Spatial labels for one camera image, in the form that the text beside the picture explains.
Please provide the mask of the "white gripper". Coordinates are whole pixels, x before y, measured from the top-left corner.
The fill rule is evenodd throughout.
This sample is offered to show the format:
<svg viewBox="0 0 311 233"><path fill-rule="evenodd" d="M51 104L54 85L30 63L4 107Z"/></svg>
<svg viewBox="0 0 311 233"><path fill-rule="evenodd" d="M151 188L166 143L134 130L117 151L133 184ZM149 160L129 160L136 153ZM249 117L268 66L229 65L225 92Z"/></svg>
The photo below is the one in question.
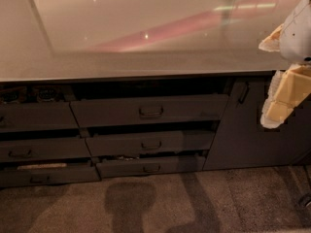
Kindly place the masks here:
<svg viewBox="0 0 311 233"><path fill-rule="evenodd" d="M259 49L280 51L292 63L311 63L311 0L301 0L286 18L259 43ZM260 124L278 128L294 109L311 94L311 66L293 64L272 77Z"/></svg>

